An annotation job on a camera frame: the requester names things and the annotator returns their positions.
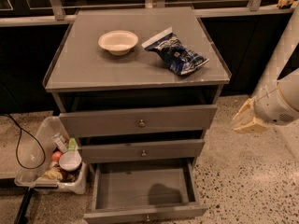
closed drawer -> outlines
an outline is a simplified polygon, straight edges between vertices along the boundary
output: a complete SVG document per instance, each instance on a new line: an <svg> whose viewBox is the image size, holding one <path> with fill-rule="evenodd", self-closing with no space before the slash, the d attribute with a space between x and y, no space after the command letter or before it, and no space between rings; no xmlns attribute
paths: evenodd
<svg viewBox="0 0 299 224"><path fill-rule="evenodd" d="M216 105L188 105L108 111L62 113L60 119L73 137L160 133L207 129Z"/></svg>
<svg viewBox="0 0 299 224"><path fill-rule="evenodd" d="M97 165L88 223L122 223L199 217L199 203L188 159L131 161Z"/></svg>
<svg viewBox="0 0 299 224"><path fill-rule="evenodd" d="M86 163L145 161L197 157L204 143L202 139L126 143L83 146L79 151Z"/></svg>

bowl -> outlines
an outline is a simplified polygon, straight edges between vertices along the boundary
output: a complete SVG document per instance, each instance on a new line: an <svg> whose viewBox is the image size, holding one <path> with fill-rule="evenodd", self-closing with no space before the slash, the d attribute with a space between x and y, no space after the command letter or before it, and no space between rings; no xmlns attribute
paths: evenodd
<svg viewBox="0 0 299 224"><path fill-rule="evenodd" d="M77 151L69 151L59 159L59 165L66 171L74 171L81 165L82 158Z"/></svg>
<svg viewBox="0 0 299 224"><path fill-rule="evenodd" d="M122 56L130 51L138 42L138 37L129 31L117 30L102 35L98 41L102 49L111 54Z"/></svg>

plastic bin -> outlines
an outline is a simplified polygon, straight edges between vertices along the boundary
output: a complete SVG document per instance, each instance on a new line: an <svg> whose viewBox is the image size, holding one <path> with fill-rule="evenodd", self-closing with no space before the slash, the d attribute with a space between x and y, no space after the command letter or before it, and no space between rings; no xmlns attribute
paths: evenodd
<svg viewBox="0 0 299 224"><path fill-rule="evenodd" d="M20 167L15 177L15 184L21 187L35 188L43 193L51 191L73 191L76 194L83 194L86 191L86 178L88 174L88 166L84 162L80 168L78 179L75 182L61 183L57 180L38 180L50 168L51 155L56 148L51 138L56 133L61 133L64 137L69 138L59 117L45 118L36 133L36 139L45 150L46 160L38 168L25 169ZM44 158L42 149L34 139L28 144L21 144L19 154L21 154L21 164L26 167L37 167Z"/></svg>

floor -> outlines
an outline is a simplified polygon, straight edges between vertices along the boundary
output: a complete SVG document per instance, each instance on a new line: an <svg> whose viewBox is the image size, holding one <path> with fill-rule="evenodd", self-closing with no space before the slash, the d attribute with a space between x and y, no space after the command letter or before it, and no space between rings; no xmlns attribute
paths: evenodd
<svg viewBox="0 0 299 224"><path fill-rule="evenodd" d="M271 127L266 133L238 134L230 121L247 96L221 97L206 145L194 167L202 203L202 217L152 221L156 224L267 224L299 223L299 122ZM19 124L35 133L51 112L14 114ZM18 128L0 117L0 177L13 178ZM21 144L27 142L24 135ZM27 223L82 224L90 208L93 189L83 195L34 192L26 212ZM0 189L0 222L13 223L21 204L21 189Z"/></svg>

gray cabinet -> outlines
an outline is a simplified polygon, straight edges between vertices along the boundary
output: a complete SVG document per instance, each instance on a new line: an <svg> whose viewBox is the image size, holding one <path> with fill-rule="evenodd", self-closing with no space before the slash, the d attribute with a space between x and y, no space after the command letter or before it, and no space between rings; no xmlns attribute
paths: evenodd
<svg viewBox="0 0 299 224"><path fill-rule="evenodd" d="M141 43L169 26L182 44L209 59L178 77ZM112 30L137 34L115 57L97 46ZM201 216L192 164L200 156L216 102L230 73L189 7L81 10L44 85L60 119L96 164L89 223Z"/></svg>

